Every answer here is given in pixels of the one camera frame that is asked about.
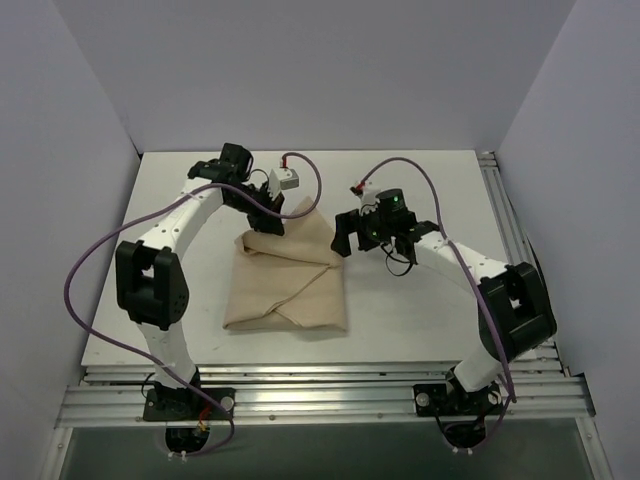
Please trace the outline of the beige cloth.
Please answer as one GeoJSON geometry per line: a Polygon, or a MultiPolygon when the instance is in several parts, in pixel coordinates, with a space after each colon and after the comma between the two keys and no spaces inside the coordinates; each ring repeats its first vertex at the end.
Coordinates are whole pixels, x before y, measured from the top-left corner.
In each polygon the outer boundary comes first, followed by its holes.
{"type": "Polygon", "coordinates": [[[235,240],[225,330],[347,330],[334,230],[308,197],[295,211],[309,213],[285,221],[282,236],[247,230],[235,240]]]}

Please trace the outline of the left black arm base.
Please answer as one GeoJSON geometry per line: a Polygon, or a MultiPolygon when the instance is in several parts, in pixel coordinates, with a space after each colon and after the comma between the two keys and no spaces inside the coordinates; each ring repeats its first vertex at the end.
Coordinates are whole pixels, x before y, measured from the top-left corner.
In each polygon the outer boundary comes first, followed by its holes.
{"type": "Polygon", "coordinates": [[[203,391],[218,402],[222,410],[189,389],[171,389],[155,382],[146,393],[142,418],[147,422],[180,422],[225,420],[233,414],[235,389],[205,387],[203,391]]]}

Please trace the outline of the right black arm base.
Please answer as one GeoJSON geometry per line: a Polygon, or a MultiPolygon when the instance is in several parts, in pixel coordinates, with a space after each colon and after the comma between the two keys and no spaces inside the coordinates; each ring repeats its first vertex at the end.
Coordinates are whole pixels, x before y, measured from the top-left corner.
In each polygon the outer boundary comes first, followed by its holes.
{"type": "Polygon", "coordinates": [[[419,417],[471,417],[498,414],[503,406],[496,382],[476,392],[466,392],[450,382],[412,386],[414,408],[419,417]]]}

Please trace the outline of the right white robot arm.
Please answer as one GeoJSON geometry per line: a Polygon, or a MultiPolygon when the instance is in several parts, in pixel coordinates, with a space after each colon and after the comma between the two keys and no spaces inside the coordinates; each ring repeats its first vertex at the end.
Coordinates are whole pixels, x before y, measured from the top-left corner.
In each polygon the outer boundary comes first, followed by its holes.
{"type": "Polygon", "coordinates": [[[469,291],[478,306],[479,344],[452,370],[444,400],[455,412],[469,411],[480,390],[505,374],[509,364],[557,332],[541,277],[527,262],[492,259],[447,237],[442,226],[420,221],[401,189],[352,187],[360,205],[335,217],[332,250],[381,249],[408,267],[424,267],[469,291]],[[357,242],[351,244],[355,235],[357,242]]]}

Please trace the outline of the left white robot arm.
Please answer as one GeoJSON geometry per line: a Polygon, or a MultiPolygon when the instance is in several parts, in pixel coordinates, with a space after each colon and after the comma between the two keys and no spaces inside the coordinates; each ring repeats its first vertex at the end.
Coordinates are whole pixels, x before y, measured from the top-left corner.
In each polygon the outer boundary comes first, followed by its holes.
{"type": "Polygon", "coordinates": [[[285,165],[266,181],[250,184],[253,156],[244,147],[224,145],[221,154],[196,162],[172,209],[137,241],[121,242],[115,252],[116,300],[145,338],[157,359],[154,387],[166,396],[166,408],[179,419],[194,417],[202,405],[199,372],[192,361],[181,319],[189,288],[181,260],[206,221],[223,206],[247,216],[257,232],[283,235],[279,217],[283,192],[299,184],[285,165]]]}

